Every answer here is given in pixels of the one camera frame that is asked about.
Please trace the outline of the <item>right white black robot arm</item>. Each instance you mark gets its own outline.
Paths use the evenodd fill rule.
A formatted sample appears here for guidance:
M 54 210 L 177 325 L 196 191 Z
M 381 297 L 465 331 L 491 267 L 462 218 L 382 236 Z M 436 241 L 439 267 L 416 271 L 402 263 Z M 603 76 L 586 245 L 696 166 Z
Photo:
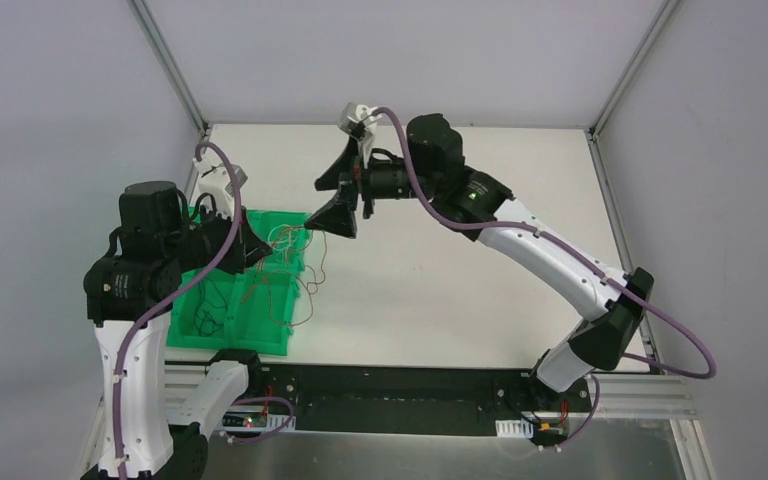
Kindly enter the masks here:
M 441 225 L 524 267 L 580 315 L 535 364 L 527 384 L 533 405 L 553 409 L 578 379 L 615 370 L 643 319 L 652 276 L 607 266 L 543 224 L 509 187 L 467 165 L 461 133 L 440 113 L 395 126 L 401 154 L 375 147 L 378 122 L 392 115 L 350 105 L 341 116 L 345 148 L 314 182 L 334 195 L 305 228 L 353 239 L 357 219 L 370 218 L 376 201 L 417 199 Z

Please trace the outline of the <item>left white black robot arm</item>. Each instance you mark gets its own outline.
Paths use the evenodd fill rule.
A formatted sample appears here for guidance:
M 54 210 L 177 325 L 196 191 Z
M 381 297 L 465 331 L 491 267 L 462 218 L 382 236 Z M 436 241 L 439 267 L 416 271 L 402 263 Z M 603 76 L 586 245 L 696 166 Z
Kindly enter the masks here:
M 257 353 L 222 349 L 176 413 L 167 410 L 165 352 L 173 303 L 213 270 L 236 274 L 270 250 L 247 222 L 240 190 L 209 194 L 195 222 L 170 181 L 128 186 L 120 223 L 106 253 L 83 280 L 87 315 L 102 359 L 106 409 L 103 448 L 91 479 L 199 479 L 208 443 L 237 400 L 257 402 L 265 390 Z

